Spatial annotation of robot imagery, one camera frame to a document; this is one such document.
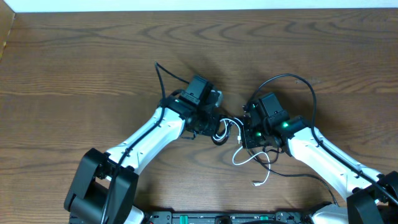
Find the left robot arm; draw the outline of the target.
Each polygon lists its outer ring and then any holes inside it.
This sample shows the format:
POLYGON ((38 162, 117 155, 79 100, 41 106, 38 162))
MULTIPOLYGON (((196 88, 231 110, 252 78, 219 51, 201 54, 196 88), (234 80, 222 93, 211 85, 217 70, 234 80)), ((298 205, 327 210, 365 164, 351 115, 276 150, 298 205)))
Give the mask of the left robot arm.
POLYGON ((219 90, 176 90, 164 95, 152 117, 117 146, 90 149, 81 158, 64 209, 83 223, 142 223, 134 205, 139 176, 163 148, 184 131, 214 136, 220 125, 215 111, 219 90))

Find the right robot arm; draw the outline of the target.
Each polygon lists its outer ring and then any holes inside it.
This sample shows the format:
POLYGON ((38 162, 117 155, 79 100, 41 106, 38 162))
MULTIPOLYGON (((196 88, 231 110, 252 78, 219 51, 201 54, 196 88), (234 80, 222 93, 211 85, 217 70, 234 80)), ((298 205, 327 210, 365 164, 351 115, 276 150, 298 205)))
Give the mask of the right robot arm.
POLYGON ((346 201, 319 205, 311 223, 397 223, 397 172, 366 167, 327 140, 301 116, 291 118, 275 95, 244 107, 244 147, 273 146, 312 168, 346 201))

